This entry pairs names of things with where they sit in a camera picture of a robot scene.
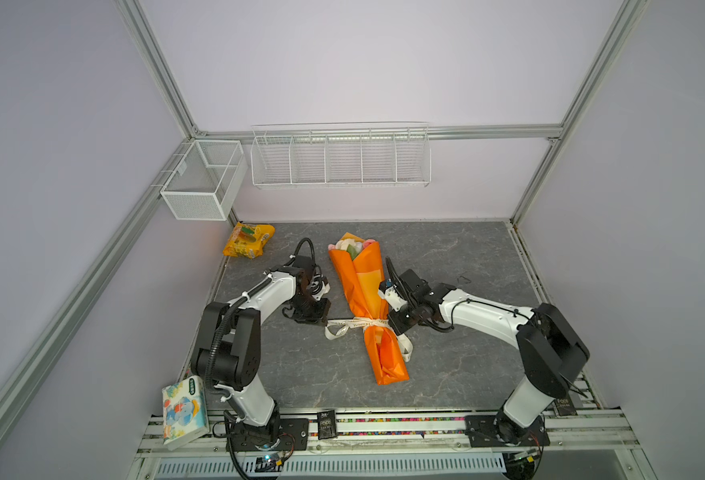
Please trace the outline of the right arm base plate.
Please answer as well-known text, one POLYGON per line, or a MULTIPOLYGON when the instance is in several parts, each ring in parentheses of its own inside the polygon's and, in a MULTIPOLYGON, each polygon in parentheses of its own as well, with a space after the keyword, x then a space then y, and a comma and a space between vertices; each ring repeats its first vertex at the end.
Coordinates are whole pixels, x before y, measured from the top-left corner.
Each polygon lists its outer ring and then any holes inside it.
POLYGON ((542 416, 526 428, 503 415, 474 414, 464 420, 465 435, 473 448, 550 446, 542 416))

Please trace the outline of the orange wrapping paper sheet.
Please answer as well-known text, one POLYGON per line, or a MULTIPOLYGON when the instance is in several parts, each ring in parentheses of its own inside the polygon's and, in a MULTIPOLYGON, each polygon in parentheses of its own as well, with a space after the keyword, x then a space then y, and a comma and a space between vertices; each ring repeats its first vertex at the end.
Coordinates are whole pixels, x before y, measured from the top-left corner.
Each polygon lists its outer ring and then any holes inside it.
MULTIPOLYGON (((358 256, 352 257, 348 252, 336 250, 338 242, 328 247, 328 253, 342 282, 342 291, 353 314, 352 318, 387 322, 389 306, 377 294, 379 284, 385 280, 380 245, 373 239, 362 239, 351 233, 342 236, 342 239, 346 238, 363 243, 358 256)), ((396 333, 383 327, 368 327, 362 332, 376 383, 389 385, 410 380, 406 362, 398 348, 396 333)))

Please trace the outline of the cream printed ribbon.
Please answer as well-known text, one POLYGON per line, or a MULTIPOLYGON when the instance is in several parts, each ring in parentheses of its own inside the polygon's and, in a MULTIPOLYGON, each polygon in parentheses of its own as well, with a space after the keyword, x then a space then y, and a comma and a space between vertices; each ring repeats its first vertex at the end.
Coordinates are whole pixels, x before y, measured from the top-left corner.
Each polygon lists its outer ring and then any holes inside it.
MULTIPOLYGON (((326 323, 326 329, 324 329, 324 335, 327 340, 336 340, 344 337, 344 335, 352 329, 366 330, 368 327, 383 327, 394 331, 394 329, 390 327, 386 321, 354 317, 350 319, 328 320, 328 323, 326 323)), ((406 334, 396 334, 396 339, 403 360, 406 363, 410 362, 413 352, 413 344, 411 340, 406 334)))

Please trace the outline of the cream fake rose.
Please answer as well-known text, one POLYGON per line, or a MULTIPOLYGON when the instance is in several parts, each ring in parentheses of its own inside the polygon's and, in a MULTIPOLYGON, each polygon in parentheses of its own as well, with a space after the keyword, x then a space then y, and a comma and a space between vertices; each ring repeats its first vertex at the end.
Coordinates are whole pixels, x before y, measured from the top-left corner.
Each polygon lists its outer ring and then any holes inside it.
POLYGON ((358 256, 363 249, 363 243, 352 238, 346 238, 336 243, 336 250, 345 251, 352 257, 358 256))

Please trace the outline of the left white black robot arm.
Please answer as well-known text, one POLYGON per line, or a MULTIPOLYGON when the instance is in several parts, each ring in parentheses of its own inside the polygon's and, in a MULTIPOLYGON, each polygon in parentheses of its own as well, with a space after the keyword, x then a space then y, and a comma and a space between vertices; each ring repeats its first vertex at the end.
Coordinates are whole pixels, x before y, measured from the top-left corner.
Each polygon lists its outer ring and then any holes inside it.
POLYGON ((280 418, 276 402, 258 377, 262 322, 280 310, 308 325, 328 324, 328 282, 314 268, 280 267, 228 302, 204 308, 190 371, 236 412, 236 421, 268 430, 280 418))

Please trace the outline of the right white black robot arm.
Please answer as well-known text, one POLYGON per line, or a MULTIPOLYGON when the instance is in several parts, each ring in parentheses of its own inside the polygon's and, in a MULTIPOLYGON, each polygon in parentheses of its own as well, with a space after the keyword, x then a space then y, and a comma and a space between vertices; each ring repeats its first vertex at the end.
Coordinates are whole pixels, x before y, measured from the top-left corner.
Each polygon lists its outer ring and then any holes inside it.
POLYGON ((496 437, 506 444, 518 444, 544 410, 568 396, 590 358, 579 335, 549 303, 505 305, 445 284, 406 294, 387 281, 378 295, 389 305, 388 323, 398 335, 418 325, 442 333, 463 326, 516 348, 524 378, 493 420, 496 437))

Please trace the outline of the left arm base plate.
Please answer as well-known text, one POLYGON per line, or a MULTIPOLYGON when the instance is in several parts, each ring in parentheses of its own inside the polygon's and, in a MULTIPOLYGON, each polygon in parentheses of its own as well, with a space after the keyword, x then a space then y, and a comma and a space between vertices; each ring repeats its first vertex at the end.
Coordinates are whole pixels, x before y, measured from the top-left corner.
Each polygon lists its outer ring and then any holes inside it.
POLYGON ((304 451, 310 440, 310 422, 306 418, 280 417, 266 426, 250 426, 246 422, 230 425, 228 439, 235 452, 304 451))

